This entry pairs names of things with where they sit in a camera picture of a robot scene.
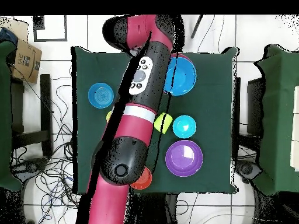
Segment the light blue bowl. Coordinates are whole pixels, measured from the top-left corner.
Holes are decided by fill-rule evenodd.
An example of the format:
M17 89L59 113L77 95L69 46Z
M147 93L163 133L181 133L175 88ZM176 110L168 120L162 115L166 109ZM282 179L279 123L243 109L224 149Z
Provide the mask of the light blue bowl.
M103 82L92 85L88 90L88 100L97 109L109 107L113 99L114 93L112 88Z
M190 116L181 115L173 122L172 129L177 137L190 138L196 131L196 123Z
M169 92L173 96L184 95L194 87L195 82L196 70L192 62L182 57L171 58L166 74L164 93Z

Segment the green table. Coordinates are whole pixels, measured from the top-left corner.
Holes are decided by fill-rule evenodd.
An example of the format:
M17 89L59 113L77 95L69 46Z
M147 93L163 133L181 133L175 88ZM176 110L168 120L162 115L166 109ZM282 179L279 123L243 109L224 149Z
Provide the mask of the green table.
M91 172L91 157L100 141L106 114L112 106L99 110L88 101L88 90L96 82L105 82L116 94L130 57L126 54L91 53L75 48L77 58L77 116L78 119L78 193L85 193ZM178 141L171 127L162 136L157 168L151 185L139 193L234 193L230 183L231 163L231 103L232 60L236 48L224 54L185 54L194 63L197 81L184 96L172 97L169 114L176 117L192 116L196 133L189 140L203 151L201 169L190 177L177 177L166 167L165 154ZM159 113L166 112L168 96L163 95ZM153 169L157 156L160 132L154 129L146 165Z
M0 187L11 191L22 189L22 183L13 177L9 167L12 163L12 106L11 72L6 58L15 50L16 46L9 41L0 43Z
M299 172L290 166L294 89L299 86L299 54L268 46L256 63L266 79L263 96L263 139L259 164L263 173L254 179L266 195L279 191L299 193Z

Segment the white floor tile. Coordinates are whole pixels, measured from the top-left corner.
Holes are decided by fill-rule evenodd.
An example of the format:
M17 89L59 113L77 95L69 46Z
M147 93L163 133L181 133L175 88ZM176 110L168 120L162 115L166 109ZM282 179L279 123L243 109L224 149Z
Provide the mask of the white floor tile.
M178 200L184 200L189 205L231 205L231 195L225 193L200 193L195 202L197 193L180 193Z
M33 220L35 224L38 224L43 216L47 215L41 224L75 224L77 218L76 208L66 208L65 206L52 207L49 209L45 206L42 210L41 206L37 205L25 205L24 212L26 220Z
M235 47L235 15L216 15L215 27L212 31L216 47L214 53L221 53L228 47Z
M225 15L224 23L223 15L215 15L215 18L214 15L204 15L195 37L191 39L198 17L199 15L182 15L185 27L183 52L196 53L199 48L200 53L221 53L227 47L234 46L235 15Z
M232 207L231 224L253 224L255 207Z
M24 82L24 94L23 94L23 125L24 132L32 132L40 130L40 75L50 74L51 80L51 98L52 101L61 109L62 116L66 111L65 104L57 97L56 90L62 85L67 85L59 88L58 95L68 106L68 112L64 117L63 123L68 124L72 130L72 84L70 78L71 62L58 61L58 62L47 62L42 61L40 65L40 73L37 79L37 83ZM53 116L57 119L60 124L60 112L58 107L52 103ZM57 133L60 129L56 120L53 121L53 133Z
M71 62L70 61L42 61L40 64L40 74L50 74L51 78L51 99L52 99L52 132L59 132L61 123L60 120L64 116L67 107L67 113L63 118L63 123L66 124L72 131L72 79L71 79Z
M245 184L239 175L235 173L234 182L239 191L232 195L232 205L254 205L255 197L250 184Z
M88 16L88 50L98 53L120 53L120 50L110 46L103 37L102 27L104 22L114 15L89 15Z
M259 69L250 62L237 62L237 76L241 78L240 88L240 122L247 124L247 86L248 82L262 77ZM247 126L240 125L240 133L247 133Z
M45 30L37 30L37 39L51 37L60 39L64 32L63 16L45 16ZM15 16L16 20L28 23L28 43L40 49L42 60L71 60L71 46L87 48L87 16L67 16L67 41L34 42L33 17Z
M178 224L230 224L230 213L230 206L194 206L193 211L192 206L176 207Z
M298 17L295 15L237 15L237 61L257 61L268 44L294 51L299 47Z

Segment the black cable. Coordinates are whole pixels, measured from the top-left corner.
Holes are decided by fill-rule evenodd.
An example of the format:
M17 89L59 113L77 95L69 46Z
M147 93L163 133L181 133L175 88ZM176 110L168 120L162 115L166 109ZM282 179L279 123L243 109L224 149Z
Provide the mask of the black cable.
M25 79L24 76L23 76L22 80L25 80L26 83L30 86L30 84L27 82L27 80ZM58 135L61 134L61 135L62 135L63 144L62 144L62 145L59 145L59 146L55 149L55 151L53 152L53 155L54 155L59 149L61 149L62 147L64 147L64 158L59 159L59 160L56 161L56 162L47 163L47 164L46 164L47 166L49 166L49 165L53 165L53 164L55 164L55 165L54 165L54 167L52 167L52 168L50 168L50 169L45 169L44 171L42 171L42 172L41 172L38 176L36 176L36 178L35 178L35 181L34 181L34 182L35 182L37 188L39 188L39 190L41 190L42 192L45 193L45 194L43 195L43 197L42 197L41 204L40 204L40 206L41 206L41 210L42 210L42 212L43 212L44 215L43 215L43 217L39 220L38 224L42 224L43 221L44 221L45 219L47 219L47 220L52 219L52 217L51 217L48 213L51 211L52 207L58 207L58 206L59 206L59 205L54 205L54 203L56 202L56 200L60 200L60 201L61 201L61 204L62 204L62 205L65 205L65 207L68 207L68 208L70 208L70 206L69 206L69 202L72 202L72 203L75 205L75 207L78 206L78 202L76 202L76 200L74 200L74 199L72 198L73 195L74 195L74 194L72 193L72 189L71 189L71 187L68 185L68 183L66 182L67 179L70 179L70 178L72 179L72 176L71 176L69 173L67 173L67 172L65 171L65 168L66 168L69 164L72 163L72 152L71 152L70 147L69 147L69 146L71 145L71 143L70 143L70 142L65 142L65 141L64 141L63 134L72 135L72 131L69 129L69 127L68 127L67 125L65 125L65 124L63 123L63 119L64 119L64 117L66 116L66 114L67 114L67 112L68 112L68 106L67 106L67 104L66 104L65 101L63 101L62 98L60 98L60 96L58 95L58 89L61 88L61 87L63 87L63 86L70 86L70 85L61 85L61 86L58 87L57 90L56 90L56 95L57 95L57 97L58 97L58 98L65 104L65 106L67 107L67 110L66 110L66 112L64 113L63 116L62 116L61 109L58 107L58 105L57 105L55 102L52 101L52 103L55 104L55 105L57 106L57 108L58 108L58 110L59 110L59 112L60 112L60 125L59 125L57 119L55 118L55 116L53 115L53 112L50 111L50 109L47 107L47 105L41 100L41 98L38 96L38 94L37 94L37 93L33 90L33 88L30 86L31 89L32 89L32 91L34 91L35 95L41 100L41 102L43 102L43 104L46 106L46 108L50 111L50 113L52 114L52 116L53 116L54 119L56 120L58 126L60 127L59 132L58 132L58 134L57 134L57 137L56 137L56 139L55 139L53 142L55 142L55 141L58 139ZM25 152L23 152L18 158L17 158L17 157L15 158L17 162L19 162L20 160L22 160L20 157L21 157L22 155L24 155L24 154L27 152L27 148L26 148L26 147L24 147L24 148L26 149ZM49 183L49 182L47 182L46 177L57 178L57 180L55 180L55 181ZM46 187L47 187L47 189L49 190L49 192L46 192L46 191L42 190L42 189L38 186L38 184L37 184L37 179L40 179L40 182L41 182L42 184L45 184L45 185L46 185ZM49 186L50 186L50 185L53 185L53 184L55 184L55 187L54 187L54 189L51 189ZM47 205L47 204L43 205L43 200L45 199L46 196L48 196L49 199L50 199L50 200L49 200L49 202L50 202L49 205Z
M203 43L204 38L206 38L206 35L207 35L208 31L210 30L210 28L211 28L211 26L212 26L212 24L213 24L214 19L215 19L215 15L214 15L214 17L213 17L213 20L212 20L212 22L211 22L210 27L208 28L206 34L205 34L204 37L203 37L203 40L202 40L201 43L199 44L199 47L198 47L198 49L197 49L197 53L199 52L199 48L200 48L201 44Z
M186 203L186 206L187 206L187 210L186 211L184 211L184 213L180 213L180 214L176 214L176 216L181 216L181 215L183 215L183 214L185 214L188 210L189 210L189 204L185 201L185 200L178 200L176 203L178 203L179 201L183 201L183 202L185 202Z
M221 35L222 35L223 26L224 26L224 16L225 16L225 15L223 15L223 23L222 23L222 28L221 28L221 32L220 32L220 36L219 36L219 40L218 40L218 52L219 52L219 53L220 53L220 48L219 48L219 46L220 46L220 38L221 38Z
M190 214L190 220L189 220L189 224L191 222L191 217L192 217L192 213L193 213L193 209L194 209L194 206L195 206L195 203L196 203L196 200L197 200L197 197L199 196L199 193L197 193L197 196L195 198L195 201L194 201L194 204L192 205L192 210L191 210L191 214Z

